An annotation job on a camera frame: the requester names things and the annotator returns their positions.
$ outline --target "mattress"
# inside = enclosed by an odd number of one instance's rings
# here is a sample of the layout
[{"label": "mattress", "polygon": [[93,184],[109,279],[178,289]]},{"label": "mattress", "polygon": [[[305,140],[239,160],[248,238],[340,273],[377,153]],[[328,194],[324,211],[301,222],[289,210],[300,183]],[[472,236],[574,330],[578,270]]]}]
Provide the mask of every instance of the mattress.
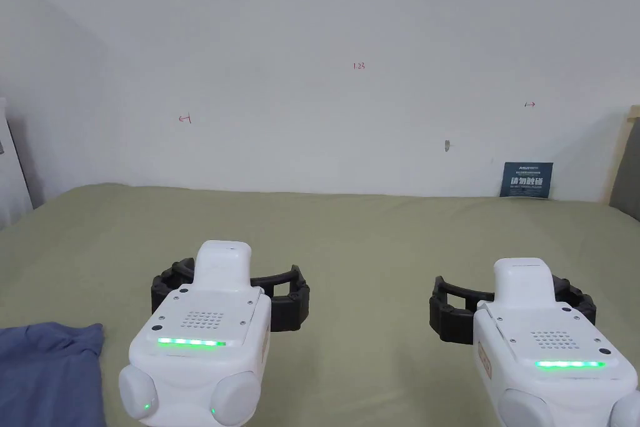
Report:
[{"label": "mattress", "polygon": [[110,426],[149,288],[208,239],[252,247],[251,274],[301,267],[302,329],[274,333],[250,426],[494,426],[470,346],[429,328],[436,275],[494,288],[499,258],[540,257],[593,296],[597,326],[640,367],[640,223],[601,204],[513,198],[233,193],[105,184],[0,232],[0,328],[104,324]]}]

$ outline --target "orange label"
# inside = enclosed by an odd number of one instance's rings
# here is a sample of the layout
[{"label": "orange label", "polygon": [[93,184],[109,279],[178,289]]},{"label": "orange label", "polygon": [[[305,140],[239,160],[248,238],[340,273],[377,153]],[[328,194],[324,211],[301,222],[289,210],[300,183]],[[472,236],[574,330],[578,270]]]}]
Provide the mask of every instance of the orange label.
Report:
[{"label": "orange label", "polygon": [[489,357],[486,356],[486,352],[482,348],[482,344],[478,341],[478,355],[480,356],[480,362],[484,366],[484,370],[486,370],[486,374],[491,378],[491,362]]}]

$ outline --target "green led light strip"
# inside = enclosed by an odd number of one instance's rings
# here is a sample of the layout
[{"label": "green led light strip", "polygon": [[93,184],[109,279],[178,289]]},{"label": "green led light strip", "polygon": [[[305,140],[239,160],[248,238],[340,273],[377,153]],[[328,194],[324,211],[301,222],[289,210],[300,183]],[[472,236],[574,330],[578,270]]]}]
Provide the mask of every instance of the green led light strip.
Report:
[{"label": "green led light strip", "polygon": [[539,361],[536,362],[537,367],[543,369],[588,369],[605,367],[604,362],[595,361]]},{"label": "green led light strip", "polygon": [[221,348],[215,345],[191,345],[191,344],[158,344],[158,347],[162,349],[206,350],[209,352]]},{"label": "green led light strip", "polygon": [[199,341],[196,339],[169,339],[169,338],[159,338],[159,344],[180,344],[180,345],[203,345],[207,347],[222,347],[226,345],[226,342],[217,342],[217,341]]}]

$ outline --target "blue cloth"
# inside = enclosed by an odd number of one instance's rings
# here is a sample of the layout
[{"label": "blue cloth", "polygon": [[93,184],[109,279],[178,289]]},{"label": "blue cloth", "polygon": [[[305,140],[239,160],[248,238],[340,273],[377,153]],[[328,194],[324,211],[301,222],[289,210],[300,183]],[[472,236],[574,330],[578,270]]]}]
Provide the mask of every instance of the blue cloth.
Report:
[{"label": "blue cloth", "polygon": [[0,424],[106,427],[102,324],[0,329]]}]

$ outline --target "white plastic housing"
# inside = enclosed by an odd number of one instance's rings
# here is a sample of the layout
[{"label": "white plastic housing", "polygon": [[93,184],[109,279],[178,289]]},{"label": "white plastic housing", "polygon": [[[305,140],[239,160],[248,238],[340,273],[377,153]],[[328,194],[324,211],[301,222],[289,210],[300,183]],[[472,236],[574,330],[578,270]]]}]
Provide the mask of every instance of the white plastic housing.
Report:
[{"label": "white plastic housing", "polygon": [[[250,286],[250,259],[240,242],[208,241],[197,252],[193,284],[169,293],[129,348],[121,396],[132,417],[153,427],[233,427],[254,415],[271,299]],[[152,380],[154,403],[138,372]]]},{"label": "white plastic housing", "polygon": [[556,302],[540,259],[494,268],[496,300],[480,301],[474,316],[474,359],[501,425],[609,427],[616,402],[635,396],[636,370],[579,311]]},{"label": "white plastic housing", "polygon": [[640,392],[634,391],[616,402],[610,427],[640,427]]}]

